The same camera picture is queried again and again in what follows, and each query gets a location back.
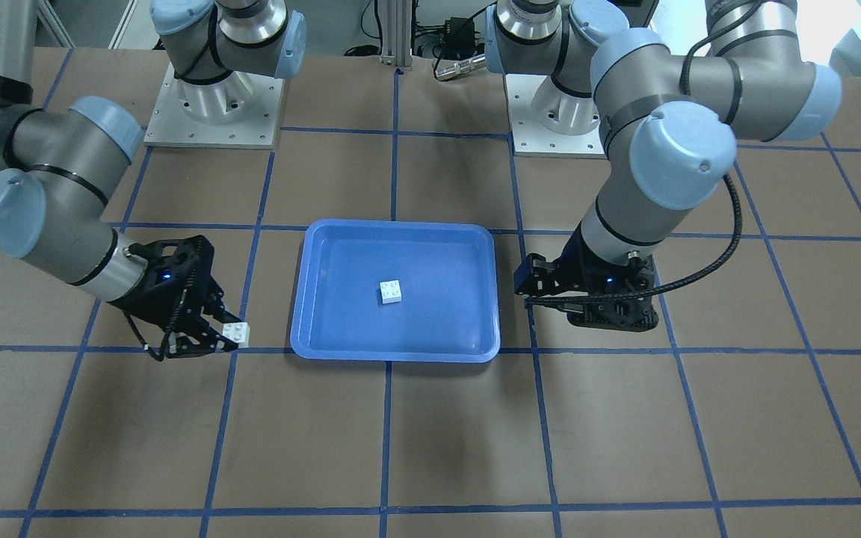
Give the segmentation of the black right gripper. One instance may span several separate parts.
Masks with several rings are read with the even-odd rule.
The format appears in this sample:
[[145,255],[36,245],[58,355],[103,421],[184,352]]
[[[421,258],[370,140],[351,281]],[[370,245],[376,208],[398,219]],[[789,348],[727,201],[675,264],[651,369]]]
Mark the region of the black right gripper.
[[222,301],[224,292],[211,274],[215,249],[204,235],[133,243],[124,256],[143,260],[146,268],[133,289],[111,304],[123,311],[144,351],[184,359],[239,350],[239,341],[206,320],[243,323]]

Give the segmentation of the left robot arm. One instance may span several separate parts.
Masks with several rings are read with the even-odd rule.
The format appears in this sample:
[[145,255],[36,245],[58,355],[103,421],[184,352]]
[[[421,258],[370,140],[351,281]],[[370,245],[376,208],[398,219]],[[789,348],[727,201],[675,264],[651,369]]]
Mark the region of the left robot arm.
[[[652,297],[705,278],[734,254],[741,205],[729,171],[739,140],[820,135],[842,100],[840,75],[803,61],[795,1],[708,1],[707,37],[675,55],[608,1],[498,1],[486,7],[487,69],[547,75],[592,99],[608,180],[554,260],[529,254],[513,275],[529,309],[573,326],[642,333]],[[732,237],[707,267],[656,285],[653,252],[725,184]]]

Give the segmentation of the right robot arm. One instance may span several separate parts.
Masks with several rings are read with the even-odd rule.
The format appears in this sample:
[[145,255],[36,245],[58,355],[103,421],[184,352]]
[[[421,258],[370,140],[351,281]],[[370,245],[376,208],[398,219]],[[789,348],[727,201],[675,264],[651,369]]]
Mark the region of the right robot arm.
[[[307,21],[283,1],[153,1],[153,27],[191,118],[225,123],[254,98],[249,75],[294,78]],[[58,114],[33,103],[37,4],[0,1],[0,251],[116,307],[156,361],[232,352],[248,341],[212,278],[205,236],[138,243],[102,214],[137,155],[140,123],[116,102],[83,96]]]

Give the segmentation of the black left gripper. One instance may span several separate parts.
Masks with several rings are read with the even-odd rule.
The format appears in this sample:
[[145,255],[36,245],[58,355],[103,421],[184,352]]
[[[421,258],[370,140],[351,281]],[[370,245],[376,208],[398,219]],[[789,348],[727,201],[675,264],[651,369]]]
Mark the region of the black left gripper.
[[554,260],[528,254],[513,272],[513,292],[526,296],[530,306],[563,311],[575,327],[652,330],[659,323],[652,297],[624,296],[655,288],[655,259],[625,256],[624,262],[600,258],[574,232]]

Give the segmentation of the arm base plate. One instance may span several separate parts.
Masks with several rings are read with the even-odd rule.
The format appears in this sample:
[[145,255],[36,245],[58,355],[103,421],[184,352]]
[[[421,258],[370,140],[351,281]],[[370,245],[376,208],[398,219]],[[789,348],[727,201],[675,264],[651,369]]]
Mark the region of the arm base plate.
[[271,150],[285,86],[284,79],[249,72],[195,85],[179,81],[168,66],[143,141],[172,149]]
[[504,87],[513,154],[605,159],[601,120],[593,99],[568,95],[549,75],[508,74]]

